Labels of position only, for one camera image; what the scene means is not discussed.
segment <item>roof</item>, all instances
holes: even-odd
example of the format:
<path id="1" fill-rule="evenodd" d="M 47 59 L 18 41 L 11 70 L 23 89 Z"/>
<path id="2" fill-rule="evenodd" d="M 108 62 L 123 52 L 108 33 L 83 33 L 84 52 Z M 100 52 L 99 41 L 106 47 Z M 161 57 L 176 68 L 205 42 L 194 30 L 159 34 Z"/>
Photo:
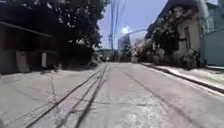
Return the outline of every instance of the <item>roof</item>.
<path id="1" fill-rule="evenodd" d="M 208 5 L 209 9 L 214 9 L 217 8 L 218 6 L 209 2 L 206 2 Z M 193 8 L 198 8 L 197 7 L 197 0 L 168 0 L 166 5 L 164 6 L 162 12 L 159 14 L 158 17 L 162 18 L 164 17 L 168 11 L 170 11 L 171 8 L 176 7 L 176 6 L 191 6 Z"/>
<path id="2" fill-rule="evenodd" d="M 171 8 L 176 6 L 197 6 L 196 0 L 169 0 L 158 17 L 164 17 Z"/>

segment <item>sidewalk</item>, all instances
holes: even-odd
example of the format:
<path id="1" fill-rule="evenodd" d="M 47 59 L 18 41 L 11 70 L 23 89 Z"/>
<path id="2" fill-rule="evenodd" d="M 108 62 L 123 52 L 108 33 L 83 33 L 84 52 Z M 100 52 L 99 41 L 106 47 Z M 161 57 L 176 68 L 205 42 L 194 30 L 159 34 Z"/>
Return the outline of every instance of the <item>sidewalk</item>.
<path id="1" fill-rule="evenodd" d="M 150 63 L 142 63 L 142 65 L 202 85 L 217 92 L 224 93 L 224 72 L 222 71 L 208 69 L 193 69 L 187 71 L 181 68 L 156 66 Z"/>

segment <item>window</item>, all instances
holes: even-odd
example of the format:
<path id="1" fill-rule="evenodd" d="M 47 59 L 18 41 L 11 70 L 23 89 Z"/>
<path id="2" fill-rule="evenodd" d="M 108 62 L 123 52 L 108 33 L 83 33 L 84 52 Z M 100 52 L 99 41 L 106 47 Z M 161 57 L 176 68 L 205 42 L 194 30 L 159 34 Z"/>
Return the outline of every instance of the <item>window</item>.
<path id="1" fill-rule="evenodd" d="M 191 41 L 190 41 L 189 27 L 184 28 L 184 34 L 185 34 L 185 39 L 186 39 L 186 47 L 187 47 L 187 49 L 190 49 Z"/>

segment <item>street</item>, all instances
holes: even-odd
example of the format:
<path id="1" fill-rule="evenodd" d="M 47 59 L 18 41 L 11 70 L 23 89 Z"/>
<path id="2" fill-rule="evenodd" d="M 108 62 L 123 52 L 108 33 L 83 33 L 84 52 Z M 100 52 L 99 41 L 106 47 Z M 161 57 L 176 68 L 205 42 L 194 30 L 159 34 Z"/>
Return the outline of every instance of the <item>street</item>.
<path id="1" fill-rule="evenodd" d="M 52 107 L 54 101 L 56 103 L 60 101 L 69 90 L 96 71 L 99 72 L 96 76 Z M 140 64 L 108 63 L 94 71 L 60 76 L 60 79 L 54 81 L 55 95 L 50 92 L 50 86 L 44 80 L 43 78 L 41 83 L 34 79 L 40 82 L 39 87 L 36 87 L 39 88 L 39 93 L 30 92 L 30 95 L 41 100 L 11 94 L 16 95 L 12 96 L 12 99 L 15 97 L 17 99 L 6 102 L 5 100 L 10 98 L 6 97 L 3 100 L 4 86 L 1 85 L 0 114 L 5 113 L 5 116 L 2 114 L 0 117 L 4 124 L 7 124 L 5 127 L 223 128 L 224 126 L 222 95 Z M 43 89 L 43 86 L 48 86 L 49 90 Z M 47 105 L 41 110 L 31 112 L 44 104 Z"/>

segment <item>house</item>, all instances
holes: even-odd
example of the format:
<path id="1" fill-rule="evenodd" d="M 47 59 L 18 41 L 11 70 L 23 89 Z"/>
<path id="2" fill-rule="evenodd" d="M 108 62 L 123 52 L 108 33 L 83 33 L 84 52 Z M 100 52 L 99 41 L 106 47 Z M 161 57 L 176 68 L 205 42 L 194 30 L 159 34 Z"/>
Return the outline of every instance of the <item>house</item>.
<path id="1" fill-rule="evenodd" d="M 206 4 L 209 12 L 218 8 L 217 5 L 208 2 Z M 174 52 L 174 58 L 179 59 L 189 50 L 201 52 L 203 26 L 197 0 L 169 0 L 157 19 L 164 18 L 170 11 L 175 15 L 172 22 L 177 25 L 180 36 L 179 49 Z M 146 38 L 151 38 L 156 22 L 149 26 Z"/>

